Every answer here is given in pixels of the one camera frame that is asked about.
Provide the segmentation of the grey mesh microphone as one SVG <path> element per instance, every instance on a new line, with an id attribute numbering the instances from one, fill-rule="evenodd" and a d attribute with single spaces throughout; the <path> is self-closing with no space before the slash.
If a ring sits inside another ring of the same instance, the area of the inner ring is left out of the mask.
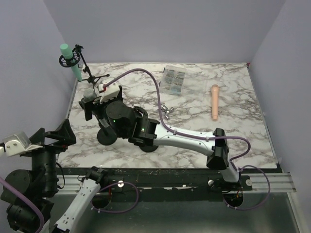
<path id="1" fill-rule="evenodd" d="M 90 88 L 84 91 L 83 99 L 85 100 L 85 102 L 93 101 L 95 98 L 97 98 L 97 94 L 94 89 Z"/>

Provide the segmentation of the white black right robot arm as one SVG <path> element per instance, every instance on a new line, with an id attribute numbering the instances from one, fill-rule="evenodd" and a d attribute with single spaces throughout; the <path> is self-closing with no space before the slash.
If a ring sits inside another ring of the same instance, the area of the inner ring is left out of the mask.
<path id="1" fill-rule="evenodd" d="M 79 105 L 87 121 L 93 117 L 98 120 L 104 133 L 100 140 L 103 145 L 111 145 L 117 138 L 122 138 L 146 152 L 153 152 L 159 146 L 195 151 L 207 157 L 209 169 L 222 174 L 227 189 L 235 190 L 241 185 L 239 172 L 228 160 L 229 149 L 222 129 L 204 133 L 164 126 L 150 119 L 144 109 L 123 103 L 120 85 L 108 86 L 101 95 L 92 88 L 87 89 Z"/>

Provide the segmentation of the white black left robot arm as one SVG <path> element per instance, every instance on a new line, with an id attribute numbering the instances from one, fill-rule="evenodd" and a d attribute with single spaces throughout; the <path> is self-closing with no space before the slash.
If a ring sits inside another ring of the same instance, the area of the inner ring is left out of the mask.
<path id="1" fill-rule="evenodd" d="M 107 188 L 105 172 L 90 168 L 70 206 L 49 228 L 54 206 L 49 198 L 61 188 L 57 184 L 56 155 L 75 143 L 76 137 L 68 119 L 54 131 L 46 132 L 40 128 L 31 137 L 18 132 L 3 139 L 1 154 L 30 157 L 32 162 L 30 170 L 14 170 L 0 181 L 3 185 L 0 199 L 9 203 L 6 212 L 11 229 L 22 233 L 72 233 L 95 194 Z"/>

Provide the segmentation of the black clip round base stand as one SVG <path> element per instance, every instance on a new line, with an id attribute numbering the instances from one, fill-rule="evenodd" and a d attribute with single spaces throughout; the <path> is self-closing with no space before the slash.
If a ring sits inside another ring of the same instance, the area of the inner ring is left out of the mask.
<path id="1" fill-rule="evenodd" d="M 104 146 L 114 144 L 117 141 L 118 137 L 109 125 L 106 118 L 103 116 L 99 116 L 97 117 L 97 120 L 100 126 L 100 130 L 97 133 L 98 142 Z"/>

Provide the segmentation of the black shock mount round stand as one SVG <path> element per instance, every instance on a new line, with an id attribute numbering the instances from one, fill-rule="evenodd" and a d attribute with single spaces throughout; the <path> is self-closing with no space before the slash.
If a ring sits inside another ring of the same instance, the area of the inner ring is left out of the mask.
<path id="1" fill-rule="evenodd" d="M 147 111 L 141 107 L 134 106 L 133 109 L 136 116 L 136 124 L 129 142 L 139 146 L 144 152 L 154 152 L 158 148 L 158 146 L 154 145 L 154 139 L 156 139 L 155 130 L 159 121 L 150 119 Z"/>

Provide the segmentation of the peach pink microphone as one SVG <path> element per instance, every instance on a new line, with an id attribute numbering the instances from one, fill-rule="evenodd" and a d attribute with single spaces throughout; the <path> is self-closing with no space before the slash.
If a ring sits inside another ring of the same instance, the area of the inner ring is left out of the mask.
<path id="1" fill-rule="evenodd" d="M 218 95 L 219 95 L 219 86 L 214 84 L 211 87 L 211 113 L 212 113 L 212 120 L 218 120 Z"/>

